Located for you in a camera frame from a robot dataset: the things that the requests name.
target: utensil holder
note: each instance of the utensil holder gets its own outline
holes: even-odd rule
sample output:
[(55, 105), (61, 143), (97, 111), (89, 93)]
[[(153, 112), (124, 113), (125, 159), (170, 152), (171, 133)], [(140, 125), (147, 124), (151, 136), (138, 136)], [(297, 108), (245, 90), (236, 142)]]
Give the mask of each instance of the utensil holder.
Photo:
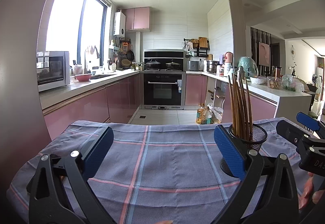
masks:
[[(230, 135), (232, 137), (236, 137), (233, 133), (232, 124), (228, 128), (228, 132), (230, 133)], [(253, 131), (252, 131), (252, 139), (253, 140), (246, 141), (244, 139), (240, 139), (240, 141), (247, 147), (248, 150), (254, 149), (257, 152), (259, 152), (262, 147), (262, 144), (266, 141), (267, 137), (268, 137), (267, 132), (261, 126), (253, 123)], [(231, 170), (229, 169), (229, 167), (223, 157), (220, 160), (220, 167), (225, 174), (227, 174), (231, 177), (235, 177), (231, 173)]]

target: chopsticks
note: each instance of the chopsticks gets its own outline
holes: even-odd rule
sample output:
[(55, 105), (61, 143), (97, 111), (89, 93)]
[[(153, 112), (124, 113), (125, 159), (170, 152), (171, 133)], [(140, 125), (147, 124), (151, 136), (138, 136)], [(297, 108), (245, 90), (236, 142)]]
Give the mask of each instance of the chopsticks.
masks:
[(243, 86), (243, 80), (236, 81), (235, 74), (232, 74), (232, 83), (228, 76), (230, 103), (232, 112), (233, 133), (236, 137), (246, 141), (252, 141), (252, 115), (251, 115), (251, 99), (249, 95), (247, 80), (245, 78), (247, 101)]

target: plaid tablecloth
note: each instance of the plaid tablecloth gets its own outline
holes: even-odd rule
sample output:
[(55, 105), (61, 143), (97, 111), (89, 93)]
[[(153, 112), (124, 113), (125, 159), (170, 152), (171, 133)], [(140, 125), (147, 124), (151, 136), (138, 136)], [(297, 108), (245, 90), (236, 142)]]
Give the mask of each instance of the plaid tablecloth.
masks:
[[(277, 135), (275, 126), (279, 120), (256, 122), (268, 133), (260, 153), (273, 157), (285, 153), (301, 194), (308, 175), (298, 167), (300, 156), (295, 147)], [(7, 198), (26, 222), (29, 205), (26, 186), (41, 155), (66, 156), (100, 135), (107, 126), (114, 131), (114, 143), (88, 183), (119, 224), (153, 224), (162, 220), (173, 220), (174, 224), (209, 224), (239, 184), (237, 178), (226, 175), (220, 168), (222, 155), (213, 139), (215, 125), (142, 126), (77, 121), (29, 160), (12, 180)], [(262, 177), (245, 214), (254, 210), (264, 182)], [(66, 179), (64, 186), (75, 212), (83, 216)]]

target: wooden cutting board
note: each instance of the wooden cutting board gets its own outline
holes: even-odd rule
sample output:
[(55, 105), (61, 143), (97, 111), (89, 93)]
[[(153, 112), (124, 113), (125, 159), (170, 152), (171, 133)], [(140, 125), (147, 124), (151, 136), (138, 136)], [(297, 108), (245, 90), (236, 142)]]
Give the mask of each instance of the wooden cutting board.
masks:
[(203, 48), (208, 48), (208, 39), (206, 37), (199, 37), (199, 45)]

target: white bowl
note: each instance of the white bowl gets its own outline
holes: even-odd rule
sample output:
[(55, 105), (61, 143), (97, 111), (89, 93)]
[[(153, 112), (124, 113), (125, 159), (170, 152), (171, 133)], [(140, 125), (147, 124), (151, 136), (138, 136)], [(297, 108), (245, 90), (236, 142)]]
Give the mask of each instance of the white bowl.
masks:
[(259, 78), (250, 78), (251, 79), (251, 83), (255, 84), (255, 85), (262, 85), (266, 82), (266, 78), (260, 76)]

